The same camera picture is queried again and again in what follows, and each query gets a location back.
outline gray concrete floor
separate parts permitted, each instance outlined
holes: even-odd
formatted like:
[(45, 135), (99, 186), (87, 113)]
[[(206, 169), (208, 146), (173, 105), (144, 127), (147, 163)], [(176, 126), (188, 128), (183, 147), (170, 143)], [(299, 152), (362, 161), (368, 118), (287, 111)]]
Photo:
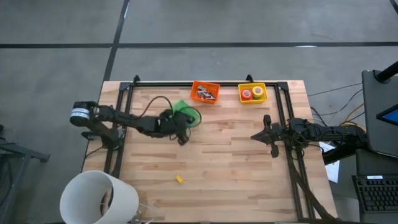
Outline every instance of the gray concrete floor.
[[(2, 0), (0, 44), (111, 43), (123, 0)], [(388, 0), (131, 0), (121, 42), (396, 41)], [(33, 162), (18, 196), (18, 223), (61, 221), (60, 195), (81, 171), (87, 141), (69, 124), (72, 103), (97, 100), (110, 49), (0, 49), (0, 124), (11, 142), (51, 154)], [(359, 83), (398, 47), (119, 49), (111, 80), (305, 80), (308, 94)], [(310, 97), (320, 113), (361, 86)], [(331, 125), (363, 102), (355, 99)], [(364, 118), (356, 120), (365, 125)], [(354, 158), (341, 169), (355, 173)], [(358, 220), (349, 175), (331, 184), (338, 214)]]

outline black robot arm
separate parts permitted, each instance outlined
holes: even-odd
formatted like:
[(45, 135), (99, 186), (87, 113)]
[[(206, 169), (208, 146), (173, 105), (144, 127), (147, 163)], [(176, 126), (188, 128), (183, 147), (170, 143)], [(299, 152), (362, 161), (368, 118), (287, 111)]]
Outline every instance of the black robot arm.
[(336, 147), (323, 152), (325, 164), (351, 156), (357, 149), (368, 149), (366, 133), (355, 125), (324, 127), (301, 118), (293, 118), (286, 128), (281, 128), (279, 123), (271, 123), (271, 117), (265, 115), (264, 130), (251, 138), (270, 144), (273, 157), (279, 153), (276, 141), (289, 140), (293, 147), (300, 149), (307, 147), (310, 141), (331, 141)]
[(163, 138), (173, 134), (178, 137), (178, 143), (184, 145), (188, 141), (186, 129), (194, 119), (179, 111), (175, 113), (168, 109), (159, 116), (136, 116), (116, 111), (112, 106), (100, 106), (94, 101), (78, 101), (73, 105), (70, 115), (71, 124), (87, 127), (91, 135), (101, 137), (104, 147), (116, 149), (119, 147), (119, 133), (116, 128), (108, 128), (102, 122), (109, 121), (121, 126), (135, 128), (141, 134), (152, 138)]

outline desk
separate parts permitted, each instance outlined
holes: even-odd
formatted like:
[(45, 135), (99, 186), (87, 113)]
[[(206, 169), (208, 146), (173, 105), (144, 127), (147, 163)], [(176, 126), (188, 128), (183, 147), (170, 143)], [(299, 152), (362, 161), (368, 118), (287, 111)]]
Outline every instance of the desk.
[[(115, 105), (120, 82), (104, 82), (100, 105)], [(303, 81), (288, 81), (295, 117), (312, 119)], [(263, 104), (242, 105), (237, 87), (221, 87), (215, 105), (194, 102), (187, 87), (134, 87), (130, 112), (141, 114), (153, 97), (164, 95), (172, 103), (185, 100), (202, 114), (201, 125), (189, 142), (179, 146), (168, 138), (152, 139), (128, 128), (120, 179), (139, 193), (144, 220), (156, 222), (276, 222), (295, 221), (296, 214), (283, 144), (279, 157), (271, 147), (250, 139), (264, 126), (269, 114), (279, 122), (275, 92), (267, 89)], [(165, 100), (153, 102), (148, 115), (168, 108)], [(87, 153), (101, 146), (92, 141)], [(106, 151), (88, 157), (83, 171), (103, 170)], [(325, 166), (319, 148), (305, 150), (310, 188), (336, 217)], [(179, 175), (183, 184), (175, 180)], [(304, 212), (304, 197), (300, 194)]]

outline computer monitor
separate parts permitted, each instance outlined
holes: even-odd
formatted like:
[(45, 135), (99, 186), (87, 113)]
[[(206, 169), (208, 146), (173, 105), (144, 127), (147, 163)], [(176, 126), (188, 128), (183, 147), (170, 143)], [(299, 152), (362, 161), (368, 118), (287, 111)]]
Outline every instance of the computer monitor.
[(398, 104), (379, 113), (376, 118), (398, 126)]

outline white bucket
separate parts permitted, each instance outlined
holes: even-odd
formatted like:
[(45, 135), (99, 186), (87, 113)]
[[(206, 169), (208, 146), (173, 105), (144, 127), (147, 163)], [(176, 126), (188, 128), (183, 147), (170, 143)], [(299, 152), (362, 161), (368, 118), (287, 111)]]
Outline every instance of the white bucket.
[[(101, 215), (104, 194), (113, 188), (113, 200), (108, 211)], [(73, 178), (61, 196), (62, 219), (69, 224), (125, 224), (138, 209), (138, 194), (134, 187), (104, 172), (92, 170)]]

